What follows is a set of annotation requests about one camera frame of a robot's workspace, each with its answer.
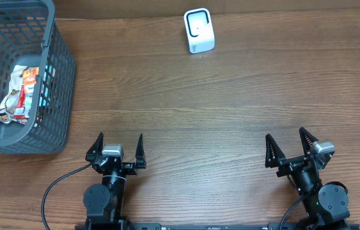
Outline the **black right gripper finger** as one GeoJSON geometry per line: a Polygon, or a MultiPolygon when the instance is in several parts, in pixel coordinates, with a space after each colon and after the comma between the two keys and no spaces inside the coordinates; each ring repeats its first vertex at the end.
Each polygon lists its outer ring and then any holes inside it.
{"type": "Polygon", "coordinates": [[[286,160],[285,154],[278,146],[271,134],[265,136],[265,166],[266,168],[279,167],[286,160]]]}
{"type": "Polygon", "coordinates": [[[305,155],[310,153],[311,146],[314,142],[317,142],[318,139],[311,135],[304,127],[300,127],[299,135],[301,138],[302,148],[305,155]]]}

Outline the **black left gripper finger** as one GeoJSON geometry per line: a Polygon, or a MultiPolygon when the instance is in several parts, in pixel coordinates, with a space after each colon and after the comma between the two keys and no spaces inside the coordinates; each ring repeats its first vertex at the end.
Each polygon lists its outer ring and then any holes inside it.
{"type": "Polygon", "coordinates": [[[85,156],[86,161],[93,162],[97,158],[97,156],[102,153],[103,146],[104,146],[103,140],[104,140],[104,134],[102,132],[100,132],[96,141],[86,152],[86,156],[85,156]]]}
{"type": "Polygon", "coordinates": [[[146,169],[146,158],[145,158],[142,134],[140,134],[137,142],[135,158],[136,158],[136,167],[138,169],[146,169]]]}

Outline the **red white snack bar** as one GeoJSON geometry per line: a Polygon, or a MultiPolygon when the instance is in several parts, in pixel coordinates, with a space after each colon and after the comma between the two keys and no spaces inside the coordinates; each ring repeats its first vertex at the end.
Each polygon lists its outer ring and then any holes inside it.
{"type": "Polygon", "coordinates": [[[32,107],[33,97],[29,94],[26,94],[24,91],[24,86],[21,87],[19,101],[15,112],[13,113],[13,117],[19,123],[26,123],[30,117],[30,111],[32,107]]]}

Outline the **teal orange snack packet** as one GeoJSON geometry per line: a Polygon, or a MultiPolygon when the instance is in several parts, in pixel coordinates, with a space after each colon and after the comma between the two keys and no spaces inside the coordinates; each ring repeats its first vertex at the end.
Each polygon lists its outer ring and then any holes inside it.
{"type": "MultiPolygon", "coordinates": [[[[46,68],[48,69],[49,73],[51,73],[51,75],[49,75],[48,73],[44,73],[42,81],[43,82],[45,82],[45,81],[51,82],[51,79],[54,77],[54,75],[56,73],[56,70],[53,68],[53,66],[46,66],[46,68]]],[[[32,67],[32,68],[27,67],[22,72],[24,94],[25,94],[25,97],[28,98],[30,104],[31,104],[31,101],[32,101],[34,88],[35,88],[35,85],[36,85],[36,76],[38,75],[38,71],[39,71],[39,67],[32,67]]],[[[47,101],[49,100],[49,90],[48,90],[48,88],[46,88],[45,86],[42,86],[41,87],[41,93],[47,99],[44,99],[41,96],[39,104],[40,104],[40,106],[46,106],[47,101]]]]}

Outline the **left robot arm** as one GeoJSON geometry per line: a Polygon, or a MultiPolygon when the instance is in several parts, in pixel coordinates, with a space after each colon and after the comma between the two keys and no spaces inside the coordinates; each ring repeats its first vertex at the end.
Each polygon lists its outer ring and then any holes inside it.
{"type": "Polygon", "coordinates": [[[83,195],[86,207],[84,229],[126,229],[128,220],[122,217],[123,196],[127,176],[136,175],[146,168],[143,136],[140,135],[135,153],[135,162],[125,162],[121,144],[104,144],[104,135],[86,152],[85,160],[102,175],[102,182],[91,185],[83,195]]]}

